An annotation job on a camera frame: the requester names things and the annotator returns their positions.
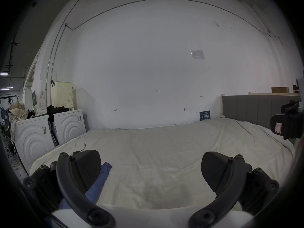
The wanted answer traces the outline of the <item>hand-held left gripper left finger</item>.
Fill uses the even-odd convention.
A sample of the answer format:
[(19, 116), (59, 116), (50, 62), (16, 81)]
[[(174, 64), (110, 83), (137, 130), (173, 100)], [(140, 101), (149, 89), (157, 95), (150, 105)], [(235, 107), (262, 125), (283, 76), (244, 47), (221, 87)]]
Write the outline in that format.
[(71, 209), (87, 224), (95, 228), (113, 228), (111, 213), (90, 201), (85, 193), (92, 187), (101, 171), (101, 158), (96, 150), (76, 151), (72, 155), (59, 154), (58, 160), (41, 165), (23, 181), (23, 189), (38, 212), (53, 219), (60, 227), (67, 227), (52, 212), (65, 199)]

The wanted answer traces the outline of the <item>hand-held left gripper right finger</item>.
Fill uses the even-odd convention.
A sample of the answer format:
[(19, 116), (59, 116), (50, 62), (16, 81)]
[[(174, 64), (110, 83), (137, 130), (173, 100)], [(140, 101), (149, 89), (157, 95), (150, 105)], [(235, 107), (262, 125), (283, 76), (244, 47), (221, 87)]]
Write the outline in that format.
[(256, 215), (279, 191), (276, 180), (271, 179), (262, 168), (253, 169), (245, 163), (241, 154), (228, 157), (218, 152), (206, 152), (201, 172), (216, 198), (189, 218), (189, 228), (214, 226), (237, 202), (242, 211)]

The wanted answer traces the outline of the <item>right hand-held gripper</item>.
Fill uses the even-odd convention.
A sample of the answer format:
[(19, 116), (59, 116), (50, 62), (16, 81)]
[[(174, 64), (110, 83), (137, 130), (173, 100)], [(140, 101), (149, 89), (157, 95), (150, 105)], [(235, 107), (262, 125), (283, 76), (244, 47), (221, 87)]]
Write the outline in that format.
[(282, 105), (280, 114), (273, 115), (270, 119), (272, 133), (282, 136), (284, 139), (301, 138), (302, 136), (302, 114), (304, 110), (304, 77), (298, 78), (300, 102), (290, 100), (288, 104)]

